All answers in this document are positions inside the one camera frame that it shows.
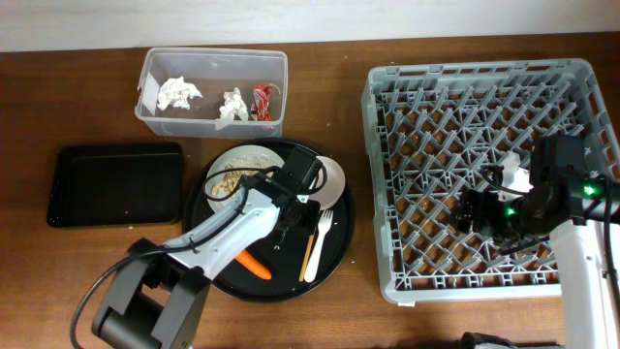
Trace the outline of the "white plastic fork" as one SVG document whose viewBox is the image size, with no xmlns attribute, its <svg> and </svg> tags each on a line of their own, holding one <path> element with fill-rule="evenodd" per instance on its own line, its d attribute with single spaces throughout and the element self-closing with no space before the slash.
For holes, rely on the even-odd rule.
<svg viewBox="0 0 620 349">
<path fill-rule="evenodd" d="M 308 283 L 314 281 L 316 278 L 326 235 L 331 228 L 332 220 L 333 211 L 331 209 L 324 210 L 318 223 L 316 243 L 311 252 L 306 271 L 304 273 L 304 280 Z"/>
</svg>

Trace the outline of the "wooden chopstick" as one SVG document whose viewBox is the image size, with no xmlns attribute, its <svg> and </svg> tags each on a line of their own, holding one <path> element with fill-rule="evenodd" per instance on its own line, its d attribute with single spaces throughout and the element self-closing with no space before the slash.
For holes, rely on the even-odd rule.
<svg viewBox="0 0 620 349">
<path fill-rule="evenodd" d="M 308 263 L 309 263 L 309 259 L 310 259 L 310 255 L 311 255 L 311 252 L 312 252 L 315 236 L 316 235 L 311 235 L 309 237 L 308 241 L 307 241 L 307 246 L 306 246 L 306 250 L 305 250 L 305 253 L 304 253 L 304 258 L 303 258 L 303 261 L 302 261 L 302 266 L 301 266 L 300 274 L 299 274 L 299 278 L 298 278 L 299 282 L 302 282 L 304 280 L 304 275 L 306 273 L 306 269 L 307 269 L 307 266 L 308 266 Z"/>
</svg>

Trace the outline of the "pink bowl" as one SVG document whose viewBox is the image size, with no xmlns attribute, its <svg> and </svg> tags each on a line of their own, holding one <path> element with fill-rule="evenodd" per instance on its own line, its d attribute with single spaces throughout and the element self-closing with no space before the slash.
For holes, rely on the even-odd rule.
<svg viewBox="0 0 620 349">
<path fill-rule="evenodd" d="M 345 189 L 346 178 L 340 165 L 333 159 L 324 156 L 318 156 L 317 159 L 325 167 L 326 184 L 321 190 L 310 195 L 308 202 L 317 202 L 320 204 L 321 210 L 326 210 L 334 206 L 339 200 Z"/>
</svg>

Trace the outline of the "grey plate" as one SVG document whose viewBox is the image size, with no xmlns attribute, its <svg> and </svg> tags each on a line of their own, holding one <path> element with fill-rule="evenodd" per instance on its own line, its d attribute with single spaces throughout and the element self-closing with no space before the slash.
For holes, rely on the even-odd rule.
<svg viewBox="0 0 620 349">
<path fill-rule="evenodd" d="M 272 166 L 282 167 L 284 159 L 273 150 L 259 145 L 241 145 L 226 151 L 220 155 L 209 168 L 207 177 L 209 181 L 204 184 L 204 192 L 214 198 L 223 198 L 229 195 L 241 175 L 252 175 L 254 171 L 228 172 L 225 174 L 215 173 L 228 168 L 260 168 Z"/>
</svg>

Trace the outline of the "peanut shells and rice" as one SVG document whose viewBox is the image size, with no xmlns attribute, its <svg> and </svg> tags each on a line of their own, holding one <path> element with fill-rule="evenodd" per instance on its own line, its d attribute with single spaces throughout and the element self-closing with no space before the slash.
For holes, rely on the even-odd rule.
<svg viewBox="0 0 620 349">
<path fill-rule="evenodd" d="M 216 171 L 226 170 L 218 174 L 205 185 L 206 192 L 216 198 L 225 197 L 233 191 L 243 175 L 251 176 L 258 169 L 275 166 L 276 163 L 263 155 L 241 155 L 227 160 Z"/>
</svg>

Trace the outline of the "red snack wrapper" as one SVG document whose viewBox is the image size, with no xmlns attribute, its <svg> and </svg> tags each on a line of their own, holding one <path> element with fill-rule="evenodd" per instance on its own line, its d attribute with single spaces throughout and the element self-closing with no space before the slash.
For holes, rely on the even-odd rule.
<svg viewBox="0 0 620 349">
<path fill-rule="evenodd" d="M 271 121 L 269 105 L 272 86 L 269 84 L 256 84 L 253 90 L 253 103 L 251 115 L 258 121 Z"/>
</svg>

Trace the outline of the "tissue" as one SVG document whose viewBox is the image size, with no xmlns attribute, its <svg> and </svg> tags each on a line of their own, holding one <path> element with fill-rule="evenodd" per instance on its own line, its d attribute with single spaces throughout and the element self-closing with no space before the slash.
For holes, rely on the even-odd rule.
<svg viewBox="0 0 620 349">
<path fill-rule="evenodd" d="M 190 101 L 194 98 L 202 98 L 194 84 L 186 82 L 183 77 L 170 78 L 159 89 L 157 108 L 161 111 L 168 107 L 189 110 Z"/>
<path fill-rule="evenodd" d="M 222 130 L 236 119 L 247 121 L 248 108 L 244 103 L 238 87 L 223 94 L 224 105 L 219 108 L 220 117 L 215 120 L 215 129 Z"/>
</svg>

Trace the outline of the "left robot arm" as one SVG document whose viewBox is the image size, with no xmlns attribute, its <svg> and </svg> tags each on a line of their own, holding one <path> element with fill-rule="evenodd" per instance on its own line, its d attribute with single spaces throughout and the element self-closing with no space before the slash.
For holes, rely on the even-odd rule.
<svg viewBox="0 0 620 349">
<path fill-rule="evenodd" d="M 188 348 L 211 282 L 245 248 L 277 226 L 315 221 L 311 195 L 325 178 L 283 172 L 244 176 L 234 197 L 184 235 L 135 242 L 104 274 L 112 281 L 91 331 L 113 348 Z"/>
</svg>

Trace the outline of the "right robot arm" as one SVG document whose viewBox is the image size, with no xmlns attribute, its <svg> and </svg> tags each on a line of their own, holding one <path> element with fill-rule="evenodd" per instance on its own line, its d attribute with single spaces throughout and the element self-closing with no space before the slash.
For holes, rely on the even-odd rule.
<svg viewBox="0 0 620 349">
<path fill-rule="evenodd" d="M 529 190 L 504 186 L 503 169 L 482 168 L 490 190 L 463 191 L 450 224 L 460 233 L 491 238 L 502 255 L 549 242 L 559 272 L 567 347 L 618 347 L 618 181 L 592 175 L 585 141 L 564 135 L 535 141 Z"/>
</svg>

